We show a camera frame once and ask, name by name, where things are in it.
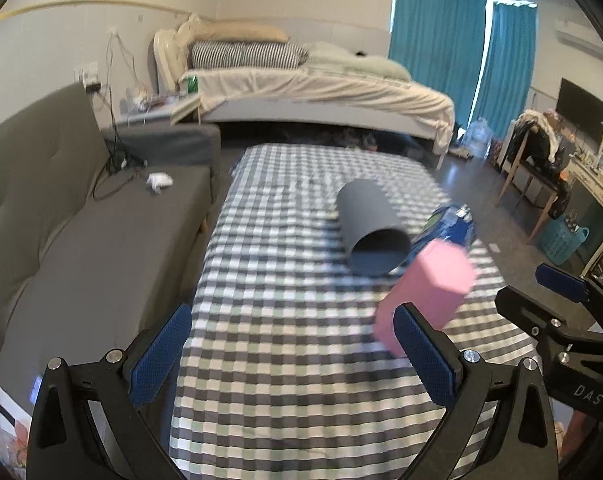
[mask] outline blue plastic basket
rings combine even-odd
[[[564,220],[565,216],[562,215],[550,221],[541,236],[541,248],[546,257],[557,266],[568,260],[590,234],[587,227],[580,227],[577,232],[572,233]]]

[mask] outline curtain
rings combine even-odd
[[[486,0],[396,0],[390,59],[418,83],[447,94],[465,127],[479,80]]]
[[[533,79],[537,8],[495,3],[493,29],[473,121],[486,118],[497,139],[523,111]]]

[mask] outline striped pillow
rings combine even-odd
[[[192,46],[194,70],[242,66],[293,70],[307,59],[308,51],[295,43],[197,41]]]

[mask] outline hollow gray tube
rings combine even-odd
[[[405,261],[410,238],[386,194],[372,180],[349,182],[337,194],[348,266],[360,276],[383,276]]]

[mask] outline wall outlet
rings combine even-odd
[[[81,81],[84,86],[99,82],[99,63],[92,61],[75,66],[75,81]]]

